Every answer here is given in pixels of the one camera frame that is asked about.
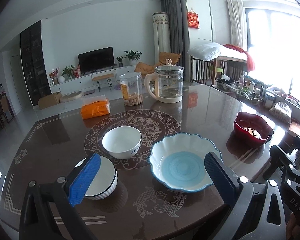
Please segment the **white standing air conditioner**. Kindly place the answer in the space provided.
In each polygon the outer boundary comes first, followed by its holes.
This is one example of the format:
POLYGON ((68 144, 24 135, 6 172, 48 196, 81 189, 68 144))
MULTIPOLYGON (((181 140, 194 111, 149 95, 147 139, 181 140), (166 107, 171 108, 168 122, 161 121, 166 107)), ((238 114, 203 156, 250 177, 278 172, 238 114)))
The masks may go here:
POLYGON ((166 12, 156 12, 152 15, 154 31, 155 62, 159 61, 160 52, 171 52, 170 25, 166 12))

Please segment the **red flower-shaped dish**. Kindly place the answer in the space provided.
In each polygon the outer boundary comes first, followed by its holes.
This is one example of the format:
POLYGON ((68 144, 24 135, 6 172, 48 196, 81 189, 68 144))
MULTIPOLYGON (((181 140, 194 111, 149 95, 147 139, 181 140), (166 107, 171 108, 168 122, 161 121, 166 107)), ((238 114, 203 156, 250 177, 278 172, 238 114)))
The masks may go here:
POLYGON ((272 139, 274 130, 261 116, 238 112, 234 120, 234 133, 251 148, 259 148, 272 139))

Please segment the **basket of sundries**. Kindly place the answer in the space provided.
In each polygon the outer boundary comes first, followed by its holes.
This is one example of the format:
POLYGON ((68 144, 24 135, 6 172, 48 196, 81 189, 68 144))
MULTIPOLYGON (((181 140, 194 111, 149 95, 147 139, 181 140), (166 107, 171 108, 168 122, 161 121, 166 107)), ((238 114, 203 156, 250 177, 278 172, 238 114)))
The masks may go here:
POLYGON ((225 80, 221 77, 216 79, 216 86, 218 89, 221 89, 224 92, 235 92, 236 90, 236 83, 235 81, 230 78, 229 80, 225 80))

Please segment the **white tv cabinet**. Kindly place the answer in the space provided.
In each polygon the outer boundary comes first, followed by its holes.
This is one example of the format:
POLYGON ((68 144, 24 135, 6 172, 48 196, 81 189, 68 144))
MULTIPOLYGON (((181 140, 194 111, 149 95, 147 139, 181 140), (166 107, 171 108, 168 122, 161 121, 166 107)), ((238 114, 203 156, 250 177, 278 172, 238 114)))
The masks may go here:
MULTIPOLYGON (((120 75, 132 73, 134 72, 135 66, 125 66, 121 68, 113 68, 113 69, 106 69, 100 72, 96 72, 93 74, 83 75, 81 77, 77 77, 74 79, 70 79, 68 81, 64 81, 63 83, 59 83, 57 85, 52 86, 51 93, 61 92, 62 95, 70 94, 77 91, 87 91, 91 89, 95 89, 98 91, 97 83, 92 81, 92 78, 99 75, 105 75, 113 73, 114 77, 111 78, 112 81, 112 89, 119 83, 120 75)), ((108 87, 107 81, 102 80, 101 82, 101 89, 103 87, 108 87)))

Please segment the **dark display cabinet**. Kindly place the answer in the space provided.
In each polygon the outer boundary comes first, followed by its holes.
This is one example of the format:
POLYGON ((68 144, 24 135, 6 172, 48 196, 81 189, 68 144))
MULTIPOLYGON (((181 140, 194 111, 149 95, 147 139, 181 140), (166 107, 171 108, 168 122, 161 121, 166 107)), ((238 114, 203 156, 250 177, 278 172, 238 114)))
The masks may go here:
POLYGON ((33 106, 50 95, 42 50, 42 23, 34 23, 20 33, 20 55, 26 88, 33 106))

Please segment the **red flower vase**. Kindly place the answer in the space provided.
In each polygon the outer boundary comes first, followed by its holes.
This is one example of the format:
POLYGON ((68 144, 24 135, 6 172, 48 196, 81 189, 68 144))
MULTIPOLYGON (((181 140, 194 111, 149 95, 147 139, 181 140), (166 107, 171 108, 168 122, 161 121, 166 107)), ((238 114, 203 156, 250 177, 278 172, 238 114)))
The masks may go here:
POLYGON ((52 69, 49 73, 49 77, 51 79, 51 82, 53 86, 56 84, 57 78, 58 78, 59 68, 52 69))

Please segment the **white ribbed bowl black rim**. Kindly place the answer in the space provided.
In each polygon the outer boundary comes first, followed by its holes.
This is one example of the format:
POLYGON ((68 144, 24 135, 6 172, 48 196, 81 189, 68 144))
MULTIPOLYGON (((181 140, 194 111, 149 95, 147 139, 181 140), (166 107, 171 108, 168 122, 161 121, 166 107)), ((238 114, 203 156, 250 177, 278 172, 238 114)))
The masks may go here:
POLYGON ((118 174, 114 164, 106 157, 100 156, 100 159, 100 168, 84 195, 87 199, 107 198, 117 186, 118 174))

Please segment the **wooden stool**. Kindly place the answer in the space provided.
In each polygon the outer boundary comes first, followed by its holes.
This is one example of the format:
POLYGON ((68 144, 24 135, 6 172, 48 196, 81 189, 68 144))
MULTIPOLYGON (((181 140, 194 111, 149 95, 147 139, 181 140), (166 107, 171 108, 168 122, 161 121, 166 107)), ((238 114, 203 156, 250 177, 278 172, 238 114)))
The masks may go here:
POLYGON ((109 89, 112 89, 113 85, 112 85, 111 78, 113 78, 113 77, 114 77, 113 73, 105 74, 105 75, 99 75, 99 76, 93 77, 92 81, 97 83, 98 91, 100 92, 101 91, 101 82, 102 82, 102 80, 106 80, 109 89))

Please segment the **white bowl blue characters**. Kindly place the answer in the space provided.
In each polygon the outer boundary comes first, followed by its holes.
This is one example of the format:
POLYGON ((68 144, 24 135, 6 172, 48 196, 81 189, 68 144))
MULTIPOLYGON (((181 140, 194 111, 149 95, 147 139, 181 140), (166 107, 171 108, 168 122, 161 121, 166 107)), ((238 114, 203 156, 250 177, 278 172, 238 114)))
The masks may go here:
POLYGON ((138 152, 141 132, 132 126, 120 126, 108 131, 103 139, 103 148, 114 158, 130 159, 138 152))

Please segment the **blue scalloped bowl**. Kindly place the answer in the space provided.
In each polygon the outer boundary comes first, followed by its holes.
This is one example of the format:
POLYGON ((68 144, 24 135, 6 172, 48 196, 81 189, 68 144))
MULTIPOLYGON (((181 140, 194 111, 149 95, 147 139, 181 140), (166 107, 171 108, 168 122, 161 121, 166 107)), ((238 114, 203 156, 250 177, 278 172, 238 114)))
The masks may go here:
POLYGON ((177 133, 153 145, 149 163, 153 176, 168 189, 195 193, 213 184, 204 165, 210 152, 222 157, 211 140, 198 134, 177 133))

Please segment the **cardboard box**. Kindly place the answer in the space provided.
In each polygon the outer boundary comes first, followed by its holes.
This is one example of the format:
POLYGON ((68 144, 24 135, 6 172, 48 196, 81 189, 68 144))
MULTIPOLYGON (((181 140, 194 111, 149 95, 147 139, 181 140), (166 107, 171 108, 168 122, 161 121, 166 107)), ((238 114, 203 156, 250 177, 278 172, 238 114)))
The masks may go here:
POLYGON ((42 97, 38 101, 39 109, 45 109, 54 105, 59 104, 59 101, 62 97, 61 92, 56 92, 45 97, 42 97))

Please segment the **bagged snack pack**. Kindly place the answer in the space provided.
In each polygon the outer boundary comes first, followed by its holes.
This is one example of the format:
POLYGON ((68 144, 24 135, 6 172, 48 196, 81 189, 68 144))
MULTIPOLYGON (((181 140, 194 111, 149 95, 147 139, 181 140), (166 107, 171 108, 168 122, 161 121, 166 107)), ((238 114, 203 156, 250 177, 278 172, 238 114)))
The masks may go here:
POLYGON ((272 116, 279 119, 281 122, 288 125, 291 123, 292 110, 286 103, 282 101, 275 103, 275 105, 269 110, 269 112, 272 116))

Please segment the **potted green plant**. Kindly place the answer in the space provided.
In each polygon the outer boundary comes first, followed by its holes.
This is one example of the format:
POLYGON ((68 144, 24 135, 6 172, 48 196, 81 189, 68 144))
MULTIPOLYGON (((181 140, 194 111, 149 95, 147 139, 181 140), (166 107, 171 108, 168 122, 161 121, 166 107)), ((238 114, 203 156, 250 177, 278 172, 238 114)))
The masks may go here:
POLYGON ((124 53, 125 55, 123 58, 126 59, 131 66, 136 65, 142 56, 142 52, 140 51, 125 50, 124 53))

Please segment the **orange tissue pack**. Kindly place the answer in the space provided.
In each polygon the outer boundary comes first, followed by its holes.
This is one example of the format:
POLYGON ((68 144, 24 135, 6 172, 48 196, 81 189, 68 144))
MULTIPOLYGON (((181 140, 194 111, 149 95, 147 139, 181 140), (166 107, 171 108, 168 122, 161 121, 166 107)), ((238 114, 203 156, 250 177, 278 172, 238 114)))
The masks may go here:
POLYGON ((81 117, 83 120, 110 113, 110 102, 105 95, 82 98, 81 117))

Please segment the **orange lounge chair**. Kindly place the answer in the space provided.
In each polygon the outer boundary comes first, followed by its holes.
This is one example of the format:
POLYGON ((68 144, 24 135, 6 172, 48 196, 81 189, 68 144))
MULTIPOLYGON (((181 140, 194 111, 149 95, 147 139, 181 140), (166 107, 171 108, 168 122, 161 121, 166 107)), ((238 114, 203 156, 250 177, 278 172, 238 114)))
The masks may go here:
POLYGON ((138 62, 138 64, 136 65, 136 67, 134 69, 134 72, 141 73, 141 77, 144 78, 147 74, 154 73, 155 67, 165 65, 167 59, 171 59, 172 64, 177 64, 179 62, 180 57, 181 57, 181 54, 160 52, 158 63, 156 63, 155 65, 149 65, 149 64, 145 64, 143 62, 138 62))

